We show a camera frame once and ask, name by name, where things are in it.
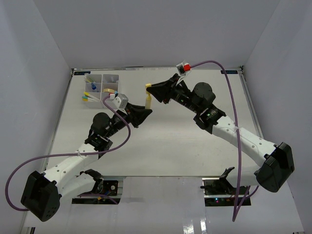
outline white wall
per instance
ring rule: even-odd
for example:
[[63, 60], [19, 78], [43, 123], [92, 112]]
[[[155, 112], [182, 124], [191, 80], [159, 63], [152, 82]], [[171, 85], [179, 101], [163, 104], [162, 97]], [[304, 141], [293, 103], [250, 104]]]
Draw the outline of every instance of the white wall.
[[312, 2], [282, 0], [246, 64], [264, 137], [292, 147], [288, 180], [305, 232], [312, 233]]
[[71, 68], [246, 63], [279, 0], [35, 0]]
[[[10, 173], [44, 154], [56, 126], [70, 69], [32, 0], [0, 0], [0, 233], [15, 234], [23, 213], [4, 198]], [[10, 196], [20, 203], [33, 163], [12, 180]]]

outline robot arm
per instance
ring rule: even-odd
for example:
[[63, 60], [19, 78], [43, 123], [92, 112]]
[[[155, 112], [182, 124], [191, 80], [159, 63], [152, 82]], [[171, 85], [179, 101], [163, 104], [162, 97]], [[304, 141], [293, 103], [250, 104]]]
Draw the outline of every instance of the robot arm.
[[[181, 74], [174, 74], [169, 80], [152, 84], [146, 90], [159, 102], [168, 104], [174, 100], [195, 113], [194, 121], [201, 129], [220, 137], [237, 147], [237, 135], [234, 122], [213, 105], [215, 94], [209, 84], [200, 82], [190, 91], [183, 81], [186, 72], [180, 67]], [[282, 142], [279, 146], [259, 138], [244, 128], [240, 128], [242, 151], [250, 156], [257, 168], [250, 174], [251, 168], [243, 169], [243, 176], [252, 182], [249, 185], [261, 185], [270, 192], [277, 192], [294, 171], [293, 155], [289, 145]], [[225, 170], [221, 179], [226, 180], [233, 168]], [[237, 177], [228, 176], [230, 186], [235, 186]]]
[[[117, 113], [135, 128], [138, 128], [152, 112], [144, 106], [128, 103], [128, 98], [123, 94], [118, 94], [116, 97], [113, 95], [113, 98], [115, 106], [122, 109]], [[106, 113], [96, 114], [88, 138], [76, 151], [77, 156], [70, 156], [42, 173], [37, 171], [31, 173], [21, 203], [45, 222], [57, 212], [60, 200], [73, 198], [85, 192], [101, 193], [103, 176], [92, 169], [87, 171], [83, 169], [103, 156], [96, 152], [109, 150], [113, 144], [109, 138], [125, 126], [117, 115], [109, 118]]]

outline yellow object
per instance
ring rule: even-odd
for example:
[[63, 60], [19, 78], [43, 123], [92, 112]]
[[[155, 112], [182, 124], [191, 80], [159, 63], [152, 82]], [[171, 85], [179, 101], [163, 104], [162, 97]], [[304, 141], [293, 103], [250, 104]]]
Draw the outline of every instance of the yellow object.
[[86, 99], [86, 98], [82, 98], [83, 101], [88, 101], [88, 102], [94, 102], [95, 100], [93, 99]]
[[86, 82], [89, 82], [89, 83], [93, 83], [94, 82], [90, 77], [88, 77], [88, 73], [84, 74], [84, 80]]
[[114, 90], [114, 89], [103, 89], [103, 92], [106, 92], [106, 93], [114, 93], [115, 90]]
[[83, 94], [85, 94], [86, 96], [88, 96], [88, 97], [90, 97], [90, 98], [93, 98], [95, 101], [100, 101], [100, 99], [96, 98], [95, 96], [90, 95], [90, 94], [87, 93], [87, 92], [83, 92]]
[[151, 96], [151, 94], [149, 92], [146, 91], [146, 89], [148, 87], [151, 87], [151, 86], [152, 86], [152, 84], [150, 84], [150, 83], [145, 85], [145, 92], [147, 94], [147, 97], [145, 99], [145, 109], [150, 109], [151, 108], [152, 96]]

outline pen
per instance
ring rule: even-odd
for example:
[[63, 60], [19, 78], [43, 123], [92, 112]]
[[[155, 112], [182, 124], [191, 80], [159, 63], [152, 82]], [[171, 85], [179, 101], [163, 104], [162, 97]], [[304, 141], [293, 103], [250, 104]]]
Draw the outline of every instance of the pen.
[[96, 101], [96, 100], [94, 100], [94, 99], [92, 99], [92, 98], [88, 98], [88, 97], [86, 97], [86, 96], [82, 96], [82, 100], [83, 100], [83, 101]]
[[83, 94], [85, 94], [86, 96], [88, 96], [88, 97], [90, 97], [90, 98], [93, 98], [95, 101], [101, 101], [100, 99], [96, 98], [95, 96], [90, 95], [90, 94], [87, 93], [87, 92], [83, 92]]
[[89, 83], [94, 82], [90, 77], [88, 77], [88, 73], [84, 74], [84, 80]]

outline red object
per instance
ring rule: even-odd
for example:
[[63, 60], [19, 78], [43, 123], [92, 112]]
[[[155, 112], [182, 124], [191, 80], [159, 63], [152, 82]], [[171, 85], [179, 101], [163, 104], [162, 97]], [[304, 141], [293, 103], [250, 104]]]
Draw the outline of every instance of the red object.
[[189, 65], [189, 64], [186, 64], [186, 65], [184, 65], [184, 71], [185, 72], [188, 72], [188, 71], [190, 71], [190, 69], [191, 69], [191, 66]]

